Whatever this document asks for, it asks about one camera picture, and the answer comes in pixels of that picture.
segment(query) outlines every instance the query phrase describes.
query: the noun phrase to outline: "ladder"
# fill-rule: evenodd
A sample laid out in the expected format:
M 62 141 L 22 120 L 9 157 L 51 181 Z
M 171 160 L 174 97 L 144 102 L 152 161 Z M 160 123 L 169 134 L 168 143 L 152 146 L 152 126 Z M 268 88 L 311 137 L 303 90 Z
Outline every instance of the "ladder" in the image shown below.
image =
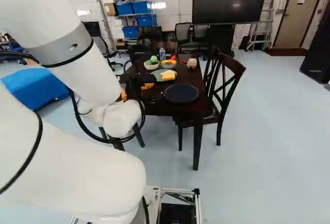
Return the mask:
M 261 10 L 260 20 L 257 24 L 251 24 L 250 27 L 250 43 L 246 51 L 254 50 L 254 45 L 262 43 L 262 50 L 271 46 L 271 35 L 273 32 L 273 13 L 274 13 L 274 0 L 264 0 L 263 9 Z M 257 40 L 258 35 L 264 35 L 262 40 Z

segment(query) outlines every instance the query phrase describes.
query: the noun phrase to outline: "dining table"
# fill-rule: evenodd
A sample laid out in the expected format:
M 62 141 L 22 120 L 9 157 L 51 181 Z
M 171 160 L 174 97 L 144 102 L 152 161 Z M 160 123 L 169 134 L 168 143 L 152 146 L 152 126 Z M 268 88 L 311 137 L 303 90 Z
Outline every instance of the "dining table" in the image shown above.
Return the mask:
M 177 72 L 175 80 L 168 82 L 156 82 L 154 87 L 143 90 L 143 98 L 152 98 L 159 96 L 169 87 L 174 84 L 189 84 L 196 87 L 199 91 L 199 96 L 196 100 L 188 104 L 174 104 L 167 101 L 165 98 L 159 98 L 155 102 L 146 102 L 146 116 L 168 116 L 168 117 L 184 117 L 193 121 L 193 170 L 197 171 L 199 167 L 200 151 L 203 134 L 203 118 L 210 113 L 211 104 L 205 93 L 205 85 L 203 82 L 200 62 L 197 59 L 197 66 L 188 68 L 186 62 L 192 58 L 191 54 L 177 54 L 177 46 L 175 42 L 159 42 L 154 44 L 154 51 L 158 51 L 159 47 L 165 48 L 167 54 L 176 55 L 176 66 L 172 69 Z M 134 65 L 129 67 L 122 76 L 128 78 L 139 74 L 150 74 L 152 71 L 147 70 L 143 63 L 150 59 L 152 53 L 146 53 L 135 59 Z

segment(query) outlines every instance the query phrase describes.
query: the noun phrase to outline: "blue cushion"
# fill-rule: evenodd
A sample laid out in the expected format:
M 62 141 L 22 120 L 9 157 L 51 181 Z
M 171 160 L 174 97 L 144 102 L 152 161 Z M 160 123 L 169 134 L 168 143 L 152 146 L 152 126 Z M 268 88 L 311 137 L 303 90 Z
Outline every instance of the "blue cushion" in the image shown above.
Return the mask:
M 32 110 L 69 95 L 66 86 L 45 68 L 19 70 L 1 80 L 11 94 Z

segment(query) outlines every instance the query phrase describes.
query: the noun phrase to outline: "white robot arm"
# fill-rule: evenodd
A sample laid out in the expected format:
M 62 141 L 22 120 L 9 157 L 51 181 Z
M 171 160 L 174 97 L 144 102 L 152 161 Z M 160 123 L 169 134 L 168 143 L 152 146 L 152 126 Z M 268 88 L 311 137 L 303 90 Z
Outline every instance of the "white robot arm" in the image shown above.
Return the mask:
M 118 80 L 67 0 L 5 0 L 0 26 L 85 108 L 103 108 L 96 123 L 109 135 L 123 136 L 139 119 L 135 101 L 115 102 Z M 0 96 L 1 203 L 48 207 L 96 223 L 131 222 L 146 184 L 139 159 L 58 130 L 2 84 Z

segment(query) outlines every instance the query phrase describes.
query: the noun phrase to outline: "yellow sponge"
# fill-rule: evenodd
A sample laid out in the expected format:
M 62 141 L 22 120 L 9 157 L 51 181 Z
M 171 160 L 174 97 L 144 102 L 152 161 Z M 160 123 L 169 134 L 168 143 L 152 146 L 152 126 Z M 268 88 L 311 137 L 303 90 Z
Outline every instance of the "yellow sponge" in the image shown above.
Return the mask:
M 162 81 L 172 81 L 177 76 L 177 72 L 173 70 L 168 70 L 160 74 Z

